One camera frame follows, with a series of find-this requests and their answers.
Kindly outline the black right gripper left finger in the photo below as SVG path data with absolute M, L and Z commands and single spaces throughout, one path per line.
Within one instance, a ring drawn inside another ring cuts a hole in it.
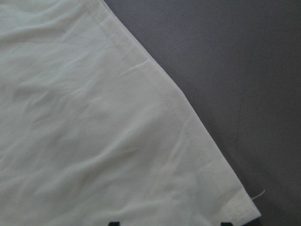
M 120 226 L 120 222 L 110 222 L 108 226 Z

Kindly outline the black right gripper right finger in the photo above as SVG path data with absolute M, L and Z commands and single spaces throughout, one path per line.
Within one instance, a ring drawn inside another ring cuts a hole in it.
M 221 222 L 220 226 L 233 226 L 231 222 Z

